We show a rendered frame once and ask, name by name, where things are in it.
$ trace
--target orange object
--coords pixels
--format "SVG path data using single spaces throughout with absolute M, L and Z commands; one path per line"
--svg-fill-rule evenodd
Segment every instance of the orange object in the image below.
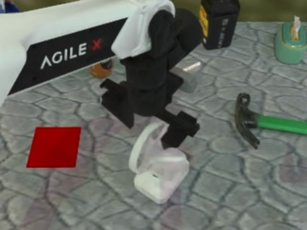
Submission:
M 90 67 L 90 73 L 95 78 L 106 78 L 112 73 L 113 61 L 109 59 L 107 61 L 92 65 Z

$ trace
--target red x letter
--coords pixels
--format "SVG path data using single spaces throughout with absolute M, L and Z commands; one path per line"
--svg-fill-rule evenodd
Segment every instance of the red x letter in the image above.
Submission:
M 100 44 L 101 44 L 102 39 L 99 38 L 97 40 L 93 40 L 93 46 L 90 46 L 90 48 L 92 49 L 92 51 L 95 51 L 97 49 L 100 49 Z

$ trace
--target hammer head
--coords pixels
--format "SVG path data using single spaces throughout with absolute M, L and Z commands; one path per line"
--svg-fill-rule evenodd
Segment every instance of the hammer head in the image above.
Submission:
M 240 93 L 236 99 L 235 123 L 240 135 L 247 140 L 255 149 L 260 141 L 251 133 L 250 128 L 257 128 L 258 114 L 248 109 L 250 95 Z

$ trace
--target yellow label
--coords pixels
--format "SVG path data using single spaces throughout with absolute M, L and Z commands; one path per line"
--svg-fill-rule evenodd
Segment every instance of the yellow label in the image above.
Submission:
M 208 37 L 208 19 L 207 19 L 207 12 L 203 8 L 203 6 L 200 7 L 200 23 L 203 31 L 203 35 L 205 37 Z

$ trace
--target green background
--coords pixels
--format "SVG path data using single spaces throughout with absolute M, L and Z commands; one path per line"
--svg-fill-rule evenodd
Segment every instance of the green background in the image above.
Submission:
M 71 2 L 73 0 L 15 0 L 22 11 L 38 9 Z M 173 0 L 176 7 L 186 8 L 197 16 L 200 0 Z M 239 21 L 242 22 L 285 22 L 294 15 L 307 21 L 307 0 L 241 0 Z

